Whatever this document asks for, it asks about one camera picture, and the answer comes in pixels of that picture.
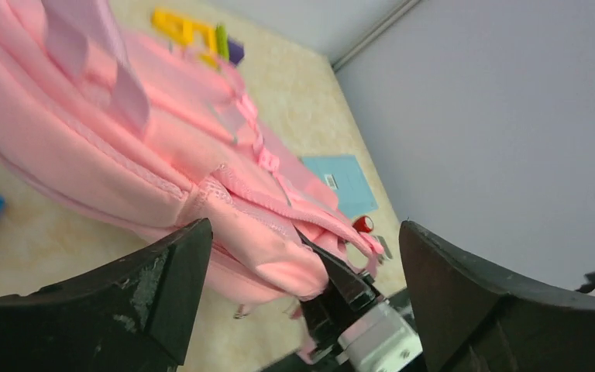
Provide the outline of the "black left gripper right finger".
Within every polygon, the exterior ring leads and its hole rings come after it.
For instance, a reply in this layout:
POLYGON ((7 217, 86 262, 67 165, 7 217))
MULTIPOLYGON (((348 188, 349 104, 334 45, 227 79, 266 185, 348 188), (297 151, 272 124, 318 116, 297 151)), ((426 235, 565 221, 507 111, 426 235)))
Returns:
POLYGON ((558 288, 412 221, 399 244, 427 370, 595 371, 595 271, 558 288))

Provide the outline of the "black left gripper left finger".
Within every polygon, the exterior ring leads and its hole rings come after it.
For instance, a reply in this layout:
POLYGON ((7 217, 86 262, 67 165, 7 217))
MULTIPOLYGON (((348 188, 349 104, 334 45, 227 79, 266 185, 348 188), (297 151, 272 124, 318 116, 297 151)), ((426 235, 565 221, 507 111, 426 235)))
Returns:
POLYGON ((211 248, 211 223, 199 219, 84 274, 0 297, 0 371, 176 370, 211 248))

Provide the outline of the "pink student backpack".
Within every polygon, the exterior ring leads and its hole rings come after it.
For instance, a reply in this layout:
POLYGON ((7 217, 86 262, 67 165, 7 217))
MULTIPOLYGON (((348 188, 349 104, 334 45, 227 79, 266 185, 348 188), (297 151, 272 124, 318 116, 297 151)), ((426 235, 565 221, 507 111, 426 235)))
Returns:
POLYGON ((324 300, 342 330, 336 341, 356 368, 371 357, 366 316, 378 301, 349 308, 311 247, 284 239, 218 198, 221 181, 240 198, 287 219, 309 222, 356 245, 381 246, 329 211, 295 195, 282 205, 260 190, 274 175, 267 152, 239 152, 218 141, 217 123, 189 124, 194 113, 172 94, 146 91, 132 70, 125 42, 105 1, 0 1, 0 159, 42 193, 62 198, 96 219, 158 240, 207 219, 212 242, 245 259, 230 294, 266 302, 291 294, 324 300), (160 98, 164 113, 150 106, 160 98), (255 179, 241 179, 243 171, 255 179))

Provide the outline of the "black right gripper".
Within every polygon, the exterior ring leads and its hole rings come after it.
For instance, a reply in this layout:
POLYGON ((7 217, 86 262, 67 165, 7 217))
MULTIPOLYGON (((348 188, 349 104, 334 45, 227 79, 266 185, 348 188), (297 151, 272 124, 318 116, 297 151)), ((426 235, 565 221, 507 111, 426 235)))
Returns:
MULTIPOLYGON (((363 275, 355 273, 343 260, 340 260, 329 251, 313 243, 301 231, 297 231, 297 234, 302 243, 311 247, 319 255, 327 271, 329 282, 341 295, 349 308, 364 308, 377 300, 377 291, 373 289, 372 284, 365 281, 363 275)), ((397 310, 399 315, 407 321, 408 325, 415 326, 414 313, 411 309, 411 300, 407 288, 403 288, 389 296, 388 301, 390 302, 389 305, 397 310)), ((325 310, 316 312, 316 305, 323 304, 324 300, 321 301, 318 299, 301 302, 308 335, 315 343, 315 351, 325 351, 324 356, 320 357, 320 359, 316 358, 318 359, 316 361, 307 362, 302 356, 298 355, 298 351, 295 351, 281 359, 275 360, 261 369, 261 371, 355 371, 350 362, 339 362, 335 359, 334 353, 328 351, 330 346, 334 346, 335 351, 342 351, 336 341, 342 330, 338 324, 340 321, 333 320, 333 317, 328 315, 325 310)), ((422 356, 422 352, 400 371, 425 372, 425 358, 422 356)))

